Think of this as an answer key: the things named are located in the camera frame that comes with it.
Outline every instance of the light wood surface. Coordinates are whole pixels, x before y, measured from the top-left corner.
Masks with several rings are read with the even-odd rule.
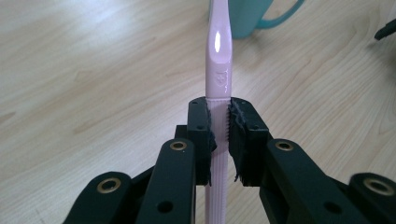
[[[95,176],[154,164],[205,94],[207,6],[0,1],[0,223],[62,223]],[[396,181],[396,35],[374,41],[395,18],[391,0],[307,0],[233,42],[233,96],[327,175]],[[230,164],[227,223],[266,223],[258,189],[234,183]],[[197,197],[203,223],[203,188]]]

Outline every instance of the wood grain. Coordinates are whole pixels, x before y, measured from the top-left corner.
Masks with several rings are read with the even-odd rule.
[[[265,17],[290,4],[276,0]],[[62,223],[95,176],[154,164],[188,101],[205,94],[207,6],[0,1],[1,223]],[[392,0],[307,0],[233,42],[233,96],[327,175],[396,181],[396,35],[374,41],[395,18]],[[258,190],[233,177],[230,166],[227,223],[267,223]]]

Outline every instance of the toothbrush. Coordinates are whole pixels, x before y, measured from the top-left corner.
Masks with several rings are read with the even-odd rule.
[[[205,95],[217,148],[212,153],[211,186],[205,187],[205,223],[224,224],[227,198],[228,105],[231,102],[233,42],[228,0],[211,0],[206,42]]]

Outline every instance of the wooden table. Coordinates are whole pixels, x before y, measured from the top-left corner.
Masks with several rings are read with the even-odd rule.
[[[269,18],[291,1],[276,0]],[[62,223],[97,175],[135,176],[205,94],[208,1],[0,1],[0,223]],[[233,42],[233,96],[332,177],[396,181],[392,0],[307,0]],[[265,223],[233,182],[227,223]],[[204,220],[197,190],[197,223]]]

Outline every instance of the blue cup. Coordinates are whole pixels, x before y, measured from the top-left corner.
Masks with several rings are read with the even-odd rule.
[[[265,20],[262,17],[273,0],[229,0],[228,9],[233,38],[247,37],[255,29],[269,29],[278,26],[293,15],[303,2],[304,0],[298,0],[283,15],[272,20]]]

